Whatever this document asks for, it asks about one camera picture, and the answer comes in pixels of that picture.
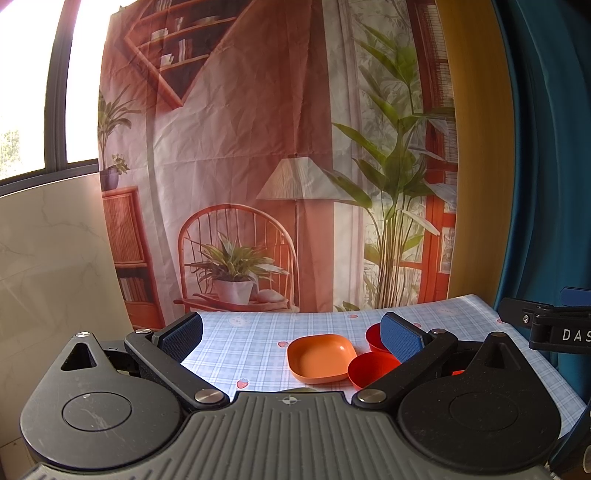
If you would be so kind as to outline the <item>red round bowl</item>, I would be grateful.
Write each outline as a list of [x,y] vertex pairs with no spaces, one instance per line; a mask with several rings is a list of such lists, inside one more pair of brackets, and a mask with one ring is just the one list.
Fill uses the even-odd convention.
[[380,323],[376,323],[370,326],[366,331],[365,337],[370,347],[370,351],[389,353],[389,350],[385,347],[381,339]]
[[401,362],[390,353],[381,351],[363,353],[349,362],[349,381],[356,390],[362,390],[400,365]]

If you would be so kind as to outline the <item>orange square bowl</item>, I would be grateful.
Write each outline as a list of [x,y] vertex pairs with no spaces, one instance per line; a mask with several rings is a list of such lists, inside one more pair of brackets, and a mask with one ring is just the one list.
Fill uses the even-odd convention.
[[291,374],[308,385],[346,380],[349,363],[355,358],[353,344],[336,334],[304,336],[287,346],[287,364]]

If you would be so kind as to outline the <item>marble wall panel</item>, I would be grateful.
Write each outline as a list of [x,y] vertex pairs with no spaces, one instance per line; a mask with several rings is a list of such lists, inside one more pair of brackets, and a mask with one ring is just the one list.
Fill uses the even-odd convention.
[[1,442],[79,331],[116,339],[131,325],[119,291],[97,175],[1,199]]

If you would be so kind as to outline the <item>yellow wooden panel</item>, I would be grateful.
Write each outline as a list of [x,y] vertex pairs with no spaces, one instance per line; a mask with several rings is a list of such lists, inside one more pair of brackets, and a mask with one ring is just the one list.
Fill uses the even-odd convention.
[[452,297],[495,301],[511,221],[515,120],[502,32],[490,1],[437,4],[455,101],[459,173]]

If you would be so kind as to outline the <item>window frame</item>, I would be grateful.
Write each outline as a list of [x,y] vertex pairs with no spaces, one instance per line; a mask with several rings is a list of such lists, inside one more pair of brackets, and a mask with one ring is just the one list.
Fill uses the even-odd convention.
[[98,172],[98,160],[69,163],[66,152],[66,94],[74,27],[81,1],[63,2],[53,41],[44,105],[44,167],[1,181],[1,195]]

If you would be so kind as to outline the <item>teal curtain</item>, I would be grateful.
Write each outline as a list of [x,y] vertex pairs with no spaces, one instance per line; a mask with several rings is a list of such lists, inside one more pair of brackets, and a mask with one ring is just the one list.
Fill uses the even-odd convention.
[[561,304],[590,287],[590,4],[497,1],[512,85],[515,181],[496,298]]

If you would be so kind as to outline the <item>printed room scene backdrop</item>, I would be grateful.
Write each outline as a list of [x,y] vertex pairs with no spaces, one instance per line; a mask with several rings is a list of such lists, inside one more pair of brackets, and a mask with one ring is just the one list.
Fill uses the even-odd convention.
[[435,1],[121,7],[97,137],[134,326],[448,295],[459,158]]

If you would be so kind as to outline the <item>blue plaid tablecloth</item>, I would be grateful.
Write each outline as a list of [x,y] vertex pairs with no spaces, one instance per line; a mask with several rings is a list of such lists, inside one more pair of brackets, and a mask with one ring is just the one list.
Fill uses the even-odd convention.
[[[442,327],[463,341],[482,341],[493,331],[512,338],[530,362],[560,411],[568,433],[586,403],[544,356],[503,323],[476,295],[394,308],[394,313],[429,331]],[[233,397],[240,390],[277,392],[300,388],[290,373],[287,346],[304,336],[336,334],[349,339],[356,353],[370,350],[366,331],[381,321],[384,309],[332,313],[204,312],[204,334],[182,365]]]

